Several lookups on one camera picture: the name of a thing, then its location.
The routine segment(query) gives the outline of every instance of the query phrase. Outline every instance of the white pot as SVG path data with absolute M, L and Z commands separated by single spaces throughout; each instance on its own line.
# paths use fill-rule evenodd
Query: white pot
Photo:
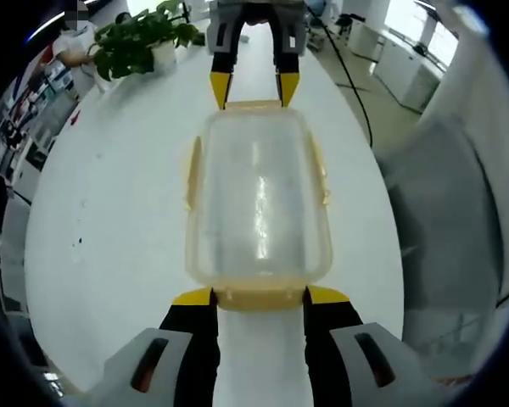
M 177 65 L 176 46 L 173 41 L 163 42 L 152 49 L 154 56 L 154 71 L 169 74 Z

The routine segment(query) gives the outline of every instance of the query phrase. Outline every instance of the green leaves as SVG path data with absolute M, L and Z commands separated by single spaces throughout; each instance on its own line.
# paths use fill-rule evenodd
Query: green leaves
M 187 47 L 199 31 L 190 24 L 174 25 L 170 21 L 177 11 L 179 0 L 169 0 L 150 13 L 143 10 L 131 20 L 106 25 L 95 35 L 100 49 L 94 55 L 98 74 L 106 81 L 132 73 L 144 74 L 154 70 L 152 47 L 167 41 Z
M 205 34 L 203 32 L 199 32 L 198 34 L 196 34 L 196 36 L 194 36 L 194 38 L 192 39 L 192 43 L 193 43 L 193 45 L 198 45 L 199 47 L 204 47 L 205 46 Z
M 179 24 L 176 26 L 177 46 L 188 47 L 188 43 L 198 35 L 198 29 L 191 24 Z

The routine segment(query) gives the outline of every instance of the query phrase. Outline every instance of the plastic food container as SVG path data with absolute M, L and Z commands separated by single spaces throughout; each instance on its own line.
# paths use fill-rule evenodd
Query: plastic food container
M 227 308 L 292 306 L 332 263 L 328 196 L 320 152 L 299 112 L 229 103 L 193 147 L 187 272 Z

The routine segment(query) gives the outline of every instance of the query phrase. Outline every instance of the potted plant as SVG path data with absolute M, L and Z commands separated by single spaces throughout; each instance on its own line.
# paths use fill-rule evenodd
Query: potted plant
M 156 70 L 166 71 L 175 64 L 175 48 L 187 47 L 199 38 L 198 29 L 191 24 L 174 25 L 172 16 L 179 1 L 171 0 L 120 24 L 106 25 L 95 35 L 97 52 L 94 63 L 106 81 L 132 73 L 144 74 Z

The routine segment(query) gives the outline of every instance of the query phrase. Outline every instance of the desk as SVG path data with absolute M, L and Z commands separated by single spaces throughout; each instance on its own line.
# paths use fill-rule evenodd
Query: desk
M 11 185 L 14 190 L 21 197 L 30 202 L 34 199 L 38 180 L 40 178 L 40 170 L 26 159 L 33 144 L 34 142 L 32 139 L 29 138 L 26 145 L 23 147 L 19 161 L 15 166 L 14 174 L 11 177 Z
M 243 33 L 250 41 L 239 45 L 229 100 L 277 98 L 269 27 Z M 38 342 L 80 390 L 139 332 L 158 327 L 174 297 L 197 287 L 185 272 L 182 167 L 217 110 L 211 61 L 205 49 L 177 49 L 171 77 L 130 76 L 104 95 L 93 88 L 43 168 L 25 246 L 27 298 Z M 320 144 L 332 191 L 333 268 L 319 284 L 401 337 L 400 247 L 383 178 L 309 51 L 300 72 L 291 107 Z
M 373 74 L 389 89 L 399 104 L 421 113 L 445 74 L 429 59 L 413 51 L 411 45 L 387 37 Z
M 354 55 L 377 62 L 381 54 L 380 38 L 379 31 L 359 20 L 353 20 L 347 46 Z

